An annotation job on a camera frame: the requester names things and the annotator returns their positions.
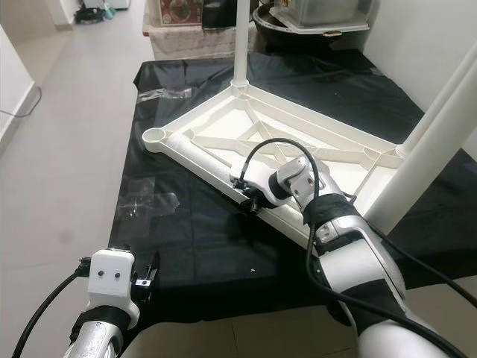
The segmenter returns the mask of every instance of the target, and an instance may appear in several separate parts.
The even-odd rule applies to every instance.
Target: black cable
[[[318,168],[316,166],[315,159],[313,156],[310,154],[310,152],[300,143],[295,142],[292,139],[286,139],[286,138],[272,138],[272,139],[267,139],[264,142],[258,144],[252,151],[248,154],[247,159],[245,160],[244,166],[242,168],[240,178],[238,180],[239,183],[244,183],[244,176],[245,172],[247,171],[248,165],[252,159],[252,156],[264,145],[267,145],[272,142],[285,142],[291,145],[296,146],[299,148],[305,156],[308,158],[310,161],[310,164],[313,169],[313,175],[315,177],[315,183],[317,180],[319,180],[318,177]],[[319,186],[315,185],[315,196],[314,199],[316,199],[319,196]],[[352,298],[348,295],[343,295],[342,293],[338,293],[333,291],[327,286],[324,286],[320,281],[317,280],[315,277],[314,273],[311,270],[310,266],[310,259],[312,257],[313,253],[313,245],[316,243],[315,241],[315,234],[316,234],[316,228],[315,224],[310,224],[310,232],[309,232],[309,237],[308,237],[308,245],[306,247],[306,273],[309,276],[309,279],[315,284],[315,286],[322,291],[323,294],[325,294],[328,297],[334,298],[340,302],[343,302],[344,304],[349,304],[350,306],[358,307],[362,310],[367,310],[368,312],[374,313],[376,315],[380,315],[381,317],[390,319],[391,321],[395,321],[398,324],[401,324],[404,328],[410,330],[411,332],[414,332],[420,336],[422,336],[424,339],[427,339],[430,341],[432,344],[436,345],[439,347],[442,351],[446,352],[448,355],[454,358],[468,358],[465,354],[463,354],[460,350],[458,350],[454,345],[452,345],[450,342],[446,341],[443,337],[439,336],[436,334],[436,332],[430,330],[429,328],[426,328],[422,326],[421,324],[418,324],[415,321],[412,321],[411,319],[407,317],[403,317],[400,315],[396,315],[392,312],[389,312],[387,310],[382,309],[379,306],[376,306],[374,304],[369,304],[368,302],[361,301],[356,298]],[[317,257],[316,260],[317,266],[318,266],[318,271],[326,279],[326,276],[324,276],[323,272],[323,267],[321,266],[321,262],[319,257]]]
[[[382,309],[374,304],[369,304],[365,301],[358,300],[356,298],[352,298],[348,295],[343,295],[342,293],[338,293],[330,289],[329,287],[324,286],[320,283],[316,277],[314,276],[311,266],[310,266],[310,259],[312,257],[313,252],[313,242],[315,239],[315,226],[312,224],[310,225],[310,235],[308,238],[308,245],[306,247],[306,273],[309,276],[309,279],[315,284],[315,286],[322,291],[323,294],[329,297],[333,297],[344,304],[348,304],[350,306],[361,308],[362,310],[367,310],[368,312],[380,315],[381,317],[390,319],[391,321],[395,321],[396,323],[402,325],[404,328],[418,334],[419,336],[427,339],[436,347],[439,347],[442,351],[446,352],[448,355],[454,358],[468,358],[464,353],[458,350],[454,345],[450,342],[446,341],[443,337],[436,334],[436,332],[430,330],[429,328],[424,327],[421,324],[418,324],[415,321],[407,317],[402,317],[400,315],[396,315],[392,312]],[[323,273],[323,268],[321,267],[320,259],[317,258],[316,260],[318,270],[320,273]]]
[[[33,314],[30,321],[28,322],[27,327],[25,327],[25,329],[23,330],[23,333],[20,336],[18,343],[16,343],[15,351],[13,352],[12,358],[20,358],[25,343],[27,342],[31,331],[35,327],[35,324],[38,322],[41,315],[45,312],[50,303],[60,294],[60,292],[63,291],[63,289],[67,287],[76,277],[79,277],[82,274],[83,271],[81,270],[81,268],[77,268],[75,272],[73,272],[73,274],[71,274],[56,289],[54,289],[54,291],[45,299],[41,306],[38,307],[38,310]]]
[[[432,268],[431,266],[425,264],[421,260],[417,259],[416,257],[412,256],[408,252],[402,250],[399,246],[397,246],[394,242],[391,241],[391,239],[388,238],[388,236],[383,233],[380,229],[378,229],[376,226],[371,224],[370,222],[367,223],[371,229],[384,241],[386,242],[389,246],[391,246],[395,251],[399,252],[401,255],[404,257],[408,258],[410,261],[413,263],[416,263],[423,268],[425,268],[427,271],[431,272],[435,276],[439,277],[443,283],[446,283],[449,285],[450,288],[452,288],[454,291],[456,291],[459,295],[461,295],[463,298],[465,298],[470,304],[472,304],[475,308],[477,308],[477,298],[475,298],[473,295],[471,295],[464,287],[456,283],[453,279],[450,277],[447,277],[445,274],[442,272],[436,270],[435,268]]]
[[[35,102],[35,104],[33,105],[33,107],[28,111],[27,114],[23,114],[23,115],[18,115],[18,114],[13,114],[13,113],[10,113],[10,112],[7,112],[6,110],[0,110],[0,112],[2,113],[5,113],[9,116],[14,116],[15,118],[25,118],[25,117],[28,117],[29,115],[32,114],[32,112],[35,110],[35,108],[37,107],[37,105],[39,104],[39,102],[41,101],[42,97],[43,97],[43,93],[42,93],[42,89],[41,87],[38,87],[38,93],[39,93],[39,97],[37,99],[37,101]]]

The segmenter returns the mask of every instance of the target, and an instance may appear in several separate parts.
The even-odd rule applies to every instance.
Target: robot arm
[[[375,304],[429,328],[405,305],[404,280],[381,245],[381,239],[348,202],[329,175],[328,167],[319,160],[316,162],[320,196],[315,200],[315,178],[306,157],[298,157],[278,171],[250,166],[244,177],[245,186],[257,188],[275,206],[294,198],[304,222],[318,227],[315,247],[323,272],[317,272],[317,276],[333,291]],[[239,171],[232,171],[232,182],[239,180]],[[358,336],[360,357],[448,357],[427,339],[393,321],[342,302],[340,305]]]

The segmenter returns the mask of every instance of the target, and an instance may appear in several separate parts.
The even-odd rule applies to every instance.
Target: white container
[[[270,13],[295,32],[367,29],[373,0],[277,0]]]

